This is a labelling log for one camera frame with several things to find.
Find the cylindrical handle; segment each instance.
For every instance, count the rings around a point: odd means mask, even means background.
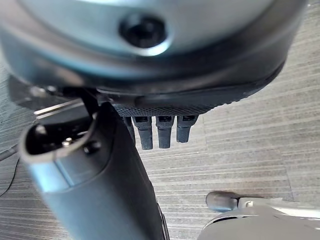
[[[23,142],[21,155],[47,205],[75,240],[164,240],[153,186],[126,126],[110,114],[101,109],[89,137],[75,142],[76,149],[71,144],[67,155],[68,147],[63,154],[58,149],[41,162]],[[50,179],[57,185],[48,185]]]

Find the screw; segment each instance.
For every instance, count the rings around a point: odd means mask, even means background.
[[[121,36],[131,45],[148,49],[161,44],[166,38],[163,21],[151,16],[131,15],[120,25]]]
[[[48,91],[50,91],[50,92],[56,92],[57,91],[57,88],[55,86],[48,86],[46,89]]]
[[[62,142],[62,146],[69,147],[70,144],[72,144],[72,138],[71,137],[67,137],[63,142]]]
[[[47,96],[46,90],[37,86],[30,88],[30,94],[36,98],[45,98]]]
[[[98,141],[90,141],[84,147],[83,150],[86,154],[94,154],[101,148],[101,143]]]
[[[40,134],[40,135],[46,135],[47,131],[46,128],[43,125],[38,125],[35,128],[36,133]]]
[[[248,208],[248,207],[253,207],[254,206],[254,202],[253,201],[248,201],[245,203],[245,207]]]

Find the gray plastic part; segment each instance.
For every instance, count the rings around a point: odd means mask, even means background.
[[[126,127],[128,128],[128,131],[129,131],[130,136],[133,140],[133,143],[136,144],[135,129],[134,129],[134,126],[132,125],[131,117],[130,116],[123,117],[123,122],[126,125]]]
[[[88,111],[81,99],[67,101],[52,107],[35,111],[36,119],[42,125],[63,124],[88,118]]]
[[[226,38],[257,19],[274,0],[20,0],[39,22],[101,52],[155,56],[199,49]],[[155,16],[168,38],[147,49],[132,46],[119,26],[132,14]]]
[[[285,215],[268,206],[246,207],[214,218],[197,240],[318,240],[319,220]]]
[[[164,240],[153,186],[123,120],[106,103],[89,132],[69,147],[21,156],[43,199],[76,240]],[[101,143],[92,154],[81,151]]]

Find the hole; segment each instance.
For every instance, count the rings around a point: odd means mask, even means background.
[[[196,119],[196,116],[183,116],[182,121],[188,122],[188,121],[194,121]]]
[[[123,21],[120,34],[128,43],[141,49],[155,47],[167,38],[166,27],[161,20],[139,15]]]
[[[135,121],[137,123],[147,123],[148,122],[148,117],[147,116],[136,116]]]
[[[172,120],[172,116],[159,116],[160,123],[171,122],[171,120]]]

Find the wheel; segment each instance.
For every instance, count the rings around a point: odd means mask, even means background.
[[[205,197],[205,203],[209,209],[225,213],[238,208],[239,196],[229,191],[212,191]]]

